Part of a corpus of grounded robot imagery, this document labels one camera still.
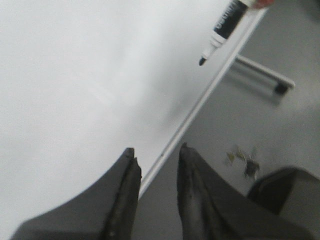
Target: white surface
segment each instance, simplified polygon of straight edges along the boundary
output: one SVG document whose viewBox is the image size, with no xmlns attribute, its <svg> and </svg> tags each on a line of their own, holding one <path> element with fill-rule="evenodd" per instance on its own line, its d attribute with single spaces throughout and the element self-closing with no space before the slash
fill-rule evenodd
<svg viewBox="0 0 320 240">
<path fill-rule="evenodd" d="M 0 239 L 82 192 L 125 147 L 146 188 L 262 16 L 199 67 L 227 4 L 0 3 Z"/>
</svg>

